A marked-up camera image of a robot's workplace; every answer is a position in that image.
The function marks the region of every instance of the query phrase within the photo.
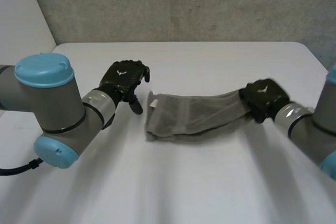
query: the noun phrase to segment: white logo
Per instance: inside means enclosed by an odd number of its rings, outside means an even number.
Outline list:
[[[268,89],[268,86],[266,86],[264,89],[259,89],[257,92],[258,93],[266,93],[267,89]]]
[[[122,74],[125,74],[127,72],[126,71],[125,72],[119,72],[119,70],[117,70],[117,73],[118,73],[118,75],[122,75]]]

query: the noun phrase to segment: gray robot arm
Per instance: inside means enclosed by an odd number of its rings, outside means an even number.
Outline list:
[[[60,54],[40,54],[16,66],[0,66],[0,108],[33,112],[43,133],[34,151],[49,165],[68,168],[114,118],[121,101],[142,113],[134,90],[149,81],[140,61],[115,62],[99,86],[82,99],[69,60]]]
[[[336,179],[336,68],[327,75],[315,111],[290,101],[270,79],[248,84],[240,93],[256,122],[272,118],[285,136],[324,173]]]

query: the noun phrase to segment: gray mesh fabric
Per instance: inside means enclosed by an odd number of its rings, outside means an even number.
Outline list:
[[[158,100],[156,108],[150,106]],[[238,91],[214,97],[149,94],[149,141],[201,142],[235,131],[250,120]]]

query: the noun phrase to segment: black ring band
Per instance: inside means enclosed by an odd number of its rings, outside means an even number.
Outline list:
[[[66,127],[66,128],[60,129],[60,130],[47,130],[47,129],[44,129],[44,128],[41,128],[41,129],[43,130],[43,132],[49,133],[49,134],[64,133],[64,132],[71,131],[74,128],[78,127],[82,122],[84,122],[85,117],[86,117],[86,110],[84,110],[84,115],[82,116],[82,118],[77,123],[73,124],[72,126],[69,126],[69,127]]]
[[[7,68],[12,67],[11,65],[6,65],[0,68],[0,74],[2,74]],[[8,110],[5,106],[0,103],[0,110]]]
[[[0,74],[2,74],[3,71],[5,71],[7,68],[12,67],[12,65],[6,65],[0,68]]]
[[[301,119],[304,119],[304,118],[307,118],[309,116],[313,116],[313,114],[305,114],[305,115],[302,115],[300,116],[299,118],[297,118],[294,122],[292,122],[292,124],[289,126],[289,129],[288,129],[288,138],[290,138],[291,134],[292,134],[292,130],[294,129],[295,125],[301,121]]]
[[[93,107],[91,104],[89,103],[86,103],[86,102],[83,102],[83,105],[86,106],[86,107],[89,107],[90,109],[92,109],[93,111],[96,112],[96,114],[99,116],[100,120],[101,120],[101,123],[103,124],[102,127],[104,127],[105,125],[105,120],[104,120],[104,117],[103,115],[100,113],[99,110],[97,110],[95,107]]]
[[[322,128],[321,126],[319,126],[314,120],[312,120],[313,122],[313,125],[318,128],[320,131],[324,132],[325,134],[328,134],[328,135],[331,135],[331,136],[334,136],[336,137],[336,133],[335,132],[332,132],[332,131],[329,131],[327,129],[324,129]]]

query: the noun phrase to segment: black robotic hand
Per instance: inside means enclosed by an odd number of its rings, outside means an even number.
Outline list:
[[[274,120],[279,110],[290,103],[289,96],[272,79],[248,83],[246,88],[240,89],[239,96],[257,123],[263,123],[266,118]]]
[[[140,115],[142,107],[134,94],[136,87],[141,83],[150,81],[150,70],[141,61],[123,60],[115,62],[103,76],[100,86],[112,86],[119,93],[120,101],[128,102],[132,111]]]

